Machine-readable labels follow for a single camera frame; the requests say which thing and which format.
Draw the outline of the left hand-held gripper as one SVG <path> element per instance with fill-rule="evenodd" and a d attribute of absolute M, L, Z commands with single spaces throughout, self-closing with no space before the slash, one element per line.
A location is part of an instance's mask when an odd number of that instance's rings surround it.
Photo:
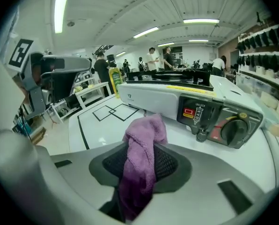
<path fill-rule="evenodd" d="M 51 102 L 69 97 L 77 73 L 89 70 L 91 64 L 90 60 L 81 57 L 44 56 L 38 41 L 20 38 L 7 60 L 7 67 L 18 73 L 16 77 L 27 92 L 31 112 L 26 119 L 46 110 L 42 89 L 48 92 Z"/>

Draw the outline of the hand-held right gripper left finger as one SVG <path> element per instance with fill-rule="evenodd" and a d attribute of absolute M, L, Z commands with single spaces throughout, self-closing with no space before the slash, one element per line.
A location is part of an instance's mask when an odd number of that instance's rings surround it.
<path fill-rule="evenodd" d="M 117 221 L 124 221 L 118 188 L 126 154 L 127 144 L 117 142 L 55 155 L 52 160 L 69 187 L 92 208 Z"/>

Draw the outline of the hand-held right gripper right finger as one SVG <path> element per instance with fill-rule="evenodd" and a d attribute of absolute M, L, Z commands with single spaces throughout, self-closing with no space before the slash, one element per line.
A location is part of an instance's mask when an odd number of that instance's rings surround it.
<path fill-rule="evenodd" d="M 250 225 L 278 190 L 259 186 L 213 155 L 168 147 L 190 161 L 191 176 L 177 191 L 155 194 L 135 225 Z"/>

